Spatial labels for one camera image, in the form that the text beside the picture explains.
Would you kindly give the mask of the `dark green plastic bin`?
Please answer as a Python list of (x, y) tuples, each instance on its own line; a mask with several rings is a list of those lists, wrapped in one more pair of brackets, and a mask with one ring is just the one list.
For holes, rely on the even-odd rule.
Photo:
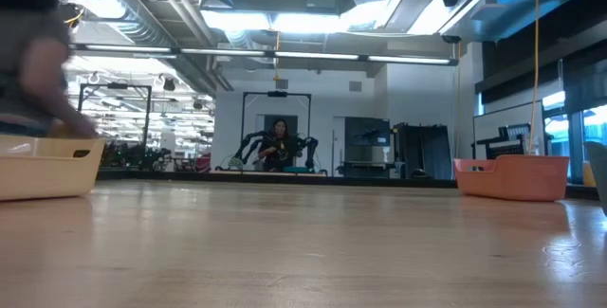
[(592, 141), (585, 142), (584, 146), (595, 178), (598, 199), (607, 216), (607, 146)]

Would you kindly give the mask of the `long ceiling light bar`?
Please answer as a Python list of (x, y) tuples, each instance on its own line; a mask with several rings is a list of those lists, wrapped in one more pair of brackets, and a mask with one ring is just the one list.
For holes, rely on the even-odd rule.
[(224, 48), (184, 48), (184, 47), (162, 47), (162, 46), (137, 46), (137, 45), (93, 45), (72, 44), (69, 46), (76, 51), (94, 51), (106, 53), (131, 53), (160, 55), (200, 55), (220, 57), (246, 57), (246, 58), (271, 58), (271, 59), (312, 59), (327, 61), (346, 61), (360, 63), (399, 63), (399, 64), (422, 64), (439, 66), (456, 66), (456, 59), (429, 58), (420, 56), (391, 56), (391, 55), (364, 55), (364, 54), (340, 54), (326, 52), (300, 52), (284, 50), (252, 50), (252, 49), (224, 49)]

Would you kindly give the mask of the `whiteboard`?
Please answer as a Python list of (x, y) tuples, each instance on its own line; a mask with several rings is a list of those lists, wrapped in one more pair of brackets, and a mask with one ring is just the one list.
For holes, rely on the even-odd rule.
[(544, 155), (543, 106), (539, 101), (528, 102), (473, 118), (473, 157), (486, 159), (485, 148), (477, 146), (481, 139), (498, 135), (498, 128), (529, 123), (530, 133), (524, 141), (524, 153)]

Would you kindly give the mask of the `person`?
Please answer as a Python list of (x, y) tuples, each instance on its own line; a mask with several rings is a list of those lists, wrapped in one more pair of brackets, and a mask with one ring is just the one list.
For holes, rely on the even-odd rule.
[(65, 96), (70, 35), (61, 0), (0, 0), (0, 134), (47, 136), (59, 121), (79, 138), (95, 126)]
[(299, 151), (298, 137), (288, 131), (285, 120), (278, 118), (273, 128), (262, 141), (258, 158), (263, 162), (265, 172), (283, 172), (294, 165)]

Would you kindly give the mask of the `black curtain screen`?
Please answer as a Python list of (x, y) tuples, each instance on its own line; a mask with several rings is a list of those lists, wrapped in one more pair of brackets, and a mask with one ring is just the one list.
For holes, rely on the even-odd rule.
[(393, 127), (395, 163), (399, 176), (411, 178), (415, 169), (422, 169), (434, 180), (451, 180), (451, 148), (445, 125), (410, 125)]

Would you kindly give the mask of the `black equipment cart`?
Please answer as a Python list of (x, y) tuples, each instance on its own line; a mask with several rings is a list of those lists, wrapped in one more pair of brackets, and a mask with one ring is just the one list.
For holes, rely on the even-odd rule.
[(476, 145), (485, 148), (488, 160), (496, 159), (500, 155), (524, 154), (524, 141), (530, 133), (530, 128), (529, 123), (501, 126), (496, 137), (481, 139)]

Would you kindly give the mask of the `orange plastic bin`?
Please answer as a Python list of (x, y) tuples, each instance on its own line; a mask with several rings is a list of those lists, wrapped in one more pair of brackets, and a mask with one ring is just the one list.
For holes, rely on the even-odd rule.
[(566, 193), (569, 157), (505, 154), (493, 160), (454, 159), (453, 166), (465, 195), (555, 202)]

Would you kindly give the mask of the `yellow container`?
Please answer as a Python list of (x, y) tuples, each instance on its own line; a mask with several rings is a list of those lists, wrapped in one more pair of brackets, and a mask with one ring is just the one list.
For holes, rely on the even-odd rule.
[(595, 188), (596, 181), (592, 171), (592, 166), (589, 161), (584, 161), (582, 163), (582, 180), (584, 187), (592, 187)]

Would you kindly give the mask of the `yellow plastic bin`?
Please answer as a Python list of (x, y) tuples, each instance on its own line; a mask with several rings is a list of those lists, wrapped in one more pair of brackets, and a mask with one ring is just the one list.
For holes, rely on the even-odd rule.
[(93, 190), (105, 140), (0, 135), (0, 201)]

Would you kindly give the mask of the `silver air duct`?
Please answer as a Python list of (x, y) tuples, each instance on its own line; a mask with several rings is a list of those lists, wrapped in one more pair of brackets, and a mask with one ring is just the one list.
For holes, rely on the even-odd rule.
[[(82, 0), (85, 7), (99, 19), (113, 26), (133, 43), (134, 47), (177, 46), (177, 41), (160, 24), (140, 0)], [(194, 90), (213, 95), (217, 89), (232, 89), (222, 75), (205, 61), (178, 55), (168, 60), (178, 75)]]

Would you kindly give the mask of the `black gantry frame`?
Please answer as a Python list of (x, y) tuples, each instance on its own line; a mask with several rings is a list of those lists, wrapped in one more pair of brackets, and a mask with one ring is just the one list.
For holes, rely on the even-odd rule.
[(101, 133), (123, 138), (138, 135), (147, 144), (152, 111), (152, 87), (126, 80), (80, 85), (77, 110), (101, 125)]
[[(307, 111), (307, 114), (306, 114), (307, 123), (305, 125), (305, 127), (307, 128), (307, 131), (306, 131), (305, 137), (301, 137), (301, 138), (312, 137), (310, 135), (310, 128), (311, 128), (311, 104), (312, 104), (312, 95), (311, 94), (288, 93), (286, 91), (279, 91), (279, 90), (268, 91), (268, 92), (244, 92), (243, 93), (243, 97), (242, 97), (242, 106), (241, 106), (242, 120), (241, 120), (241, 131), (240, 131), (240, 133), (241, 133), (241, 138), (244, 137), (244, 136), (253, 136), (253, 135), (260, 136), (259, 139), (261, 140), (261, 143), (257, 146), (257, 148), (255, 149), (254, 152), (256, 152), (258, 150), (258, 147), (262, 145), (263, 139), (268, 136), (268, 134), (270, 133), (271, 130), (264, 129), (263, 131), (254, 132), (254, 133), (250, 133), (250, 134), (247, 134), (247, 135), (245, 134), (246, 111), (247, 111), (248, 107), (252, 103), (254, 103), (254, 100), (251, 100), (251, 101), (247, 100), (248, 96), (255, 96), (255, 97), (262, 96), (262, 97), (268, 97), (268, 98), (271, 98), (271, 99), (287, 99), (289, 97), (294, 97), (296, 100), (300, 100), (300, 98), (306, 98), (307, 99), (307, 104), (304, 104), (303, 107)], [(294, 133), (292, 135), (300, 137), (299, 133)]]

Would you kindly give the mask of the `black aluminium table frame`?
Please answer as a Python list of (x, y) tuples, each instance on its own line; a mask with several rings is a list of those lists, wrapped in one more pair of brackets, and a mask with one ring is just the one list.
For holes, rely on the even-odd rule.
[(146, 171), (98, 171), (97, 181), (118, 180), (154, 180), (154, 181), (189, 181), (189, 182), (222, 182), (251, 184), (284, 184), (314, 186), (376, 187), (376, 188), (424, 188), (456, 189), (455, 180), (434, 179), (386, 179), (386, 178), (352, 178), (326, 177), (312, 173), (279, 173), (279, 172), (146, 172)]

